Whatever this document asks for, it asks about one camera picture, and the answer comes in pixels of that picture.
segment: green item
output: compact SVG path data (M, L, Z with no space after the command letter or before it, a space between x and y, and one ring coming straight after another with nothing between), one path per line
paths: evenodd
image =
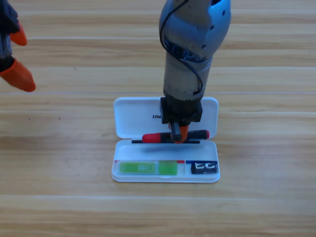
M153 162L121 162L119 171L123 174L155 174L156 164Z
M176 160L162 160L159 161L158 174L159 175L177 175L178 163Z

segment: open case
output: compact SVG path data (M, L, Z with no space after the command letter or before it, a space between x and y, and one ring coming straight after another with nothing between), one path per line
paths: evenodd
M216 135L218 102L203 97L200 122L189 131L207 129ZM220 178L216 144L134 144L144 134L170 132L161 123L160 97L121 97L114 102L116 133L124 139L117 143L112 177L118 182L213 183Z

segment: wood grain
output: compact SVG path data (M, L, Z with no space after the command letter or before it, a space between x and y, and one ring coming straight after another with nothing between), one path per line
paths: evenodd
M11 1L38 88L0 81L1 237L316 236L314 0L232 1L205 94L217 183L112 180L114 100L162 96L164 2Z

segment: black cable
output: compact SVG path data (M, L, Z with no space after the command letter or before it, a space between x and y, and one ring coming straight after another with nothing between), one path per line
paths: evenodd
M160 31L159 31L159 38L160 38L160 43L162 45L162 47L170 54L172 55L175 59L177 59L180 63L182 63L184 66L186 66L188 69L190 69L197 77L199 83L200 83L200 88L198 89L198 91L195 91L193 92L193 95L196 95L196 94L199 94L202 90L203 90L203 82L202 82L202 79L201 77L198 75L198 72L190 65L188 64L187 62L184 62L181 60L181 58L178 58L176 57L164 44L163 40L162 40L162 32L163 32L163 29L169 19L169 17L174 13L176 12L177 10L179 10L181 7L183 7L186 3L188 3L189 0L184 0L180 5L178 5L176 8L174 8L172 11L170 11L168 13L168 15L166 16L165 20L163 21L162 25L161 25L161 28L160 28Z

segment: white plastic case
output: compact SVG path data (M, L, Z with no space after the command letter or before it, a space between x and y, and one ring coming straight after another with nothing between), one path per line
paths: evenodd
M210 138L216 135L218 101L203 97L203 113L200 122L193 122L189 130L207 129ZM147 133L170 132L167 124L161 123L160 97L121 97L114 102L116 133L121 140L117 143L112 166L112 178L118 182L172 182L172 183L213 183L220 178L216 144L203 140L200 144L133 144ZM159 175L157 164L178 161L176 175ZM194 161L213 161L217 171L213 174L192 174ZM152 163L150 174L121 173L122 162Z

